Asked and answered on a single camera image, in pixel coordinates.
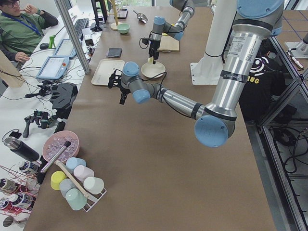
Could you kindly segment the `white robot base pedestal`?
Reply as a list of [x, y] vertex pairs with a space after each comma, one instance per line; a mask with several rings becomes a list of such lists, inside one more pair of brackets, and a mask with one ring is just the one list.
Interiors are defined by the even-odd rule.
[[236, 0], [219, 0], [207, 39], [205, 54], [197, 63], [191, 63], [191, 76], [194, 85], [216, 85], [223, 68], [225, 45], [232, 32], [236, 15]]

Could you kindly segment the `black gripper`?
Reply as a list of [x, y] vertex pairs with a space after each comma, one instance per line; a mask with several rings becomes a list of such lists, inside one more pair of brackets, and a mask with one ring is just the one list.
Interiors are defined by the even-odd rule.
[[153, 64], [156, 64], [156, 61], [159, 58], [159, 47], [160, 47], [160, 40], [156, 39], [149, 39], [150, 48], [149, 48], [149, 57], [153, 58]]
[[120, 104], [125, 104], [125, 101], [127, 99], [127, 96], [128, 94], [130, 94], [130, 90], [127, 89], [125, 86], [123, 86], [121, 83], [120, 83], [120, 91], [121, 91], [121, 97], [120, 97]]

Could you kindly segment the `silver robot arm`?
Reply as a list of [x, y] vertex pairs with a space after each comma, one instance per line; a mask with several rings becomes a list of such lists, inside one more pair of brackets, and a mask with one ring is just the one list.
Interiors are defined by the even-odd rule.
[[232, 24], [235, 33], [222, 67], [212, 101], [202, 105], [162, 84], [147, 83], [139, 75], [135, 62], [124, 65], [116, 85], [121, 90], [120, 103], [128, 94], [137, 103], [155, 98], [178, 113], [196, 121], [195, 136], [208, 147], [219, 147], [233, 134], [235, 108], [263, 39], [281, 32], [284, 2], [281, 0], [239, 0]]
[[166, 33], [180, 41], [188, 21], [194, 16], [195, 7], [192, 0], [170, 0], [169, 4], [179, 10], [181, 15], [174, 25], [167, 22], [164, 17], [154, 17], [153, 28], [149, 36], [149, 57], [152, 59], [152, 64], [158, 60], [162, 34]]

